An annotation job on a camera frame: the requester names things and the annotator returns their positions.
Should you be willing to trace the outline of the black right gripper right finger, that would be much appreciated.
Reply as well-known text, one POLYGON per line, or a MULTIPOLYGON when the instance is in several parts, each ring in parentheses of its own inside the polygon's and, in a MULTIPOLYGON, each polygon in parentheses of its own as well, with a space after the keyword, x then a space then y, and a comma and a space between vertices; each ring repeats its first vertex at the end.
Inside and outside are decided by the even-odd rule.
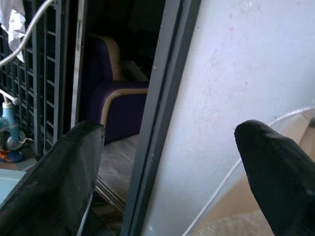
POLYGON ((234 131, 251 192, 276 236, 315 234, 315 163, 290 138, 258 120, 234 131))

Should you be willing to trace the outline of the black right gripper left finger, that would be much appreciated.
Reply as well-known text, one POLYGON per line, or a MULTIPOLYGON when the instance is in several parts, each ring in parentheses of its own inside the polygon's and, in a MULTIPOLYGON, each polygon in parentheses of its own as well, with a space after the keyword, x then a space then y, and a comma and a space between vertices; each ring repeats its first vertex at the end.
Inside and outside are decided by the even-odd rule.
POLYGON ((93 194, 105 140, 83 121, 27 171, 0 206, 3 236, 75 236, 93 194))

